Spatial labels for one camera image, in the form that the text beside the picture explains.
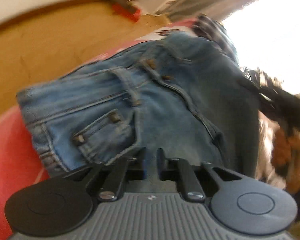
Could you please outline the operator right hand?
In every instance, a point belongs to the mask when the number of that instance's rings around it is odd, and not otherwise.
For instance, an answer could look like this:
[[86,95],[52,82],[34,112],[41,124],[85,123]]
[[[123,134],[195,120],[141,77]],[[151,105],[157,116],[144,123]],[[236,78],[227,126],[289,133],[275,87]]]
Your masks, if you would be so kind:
[[296,194],[300,190],[300,136],[298,134],[287,137],[282,128],[275,132],[271,164],[275,169],[288,165],[286,191]]

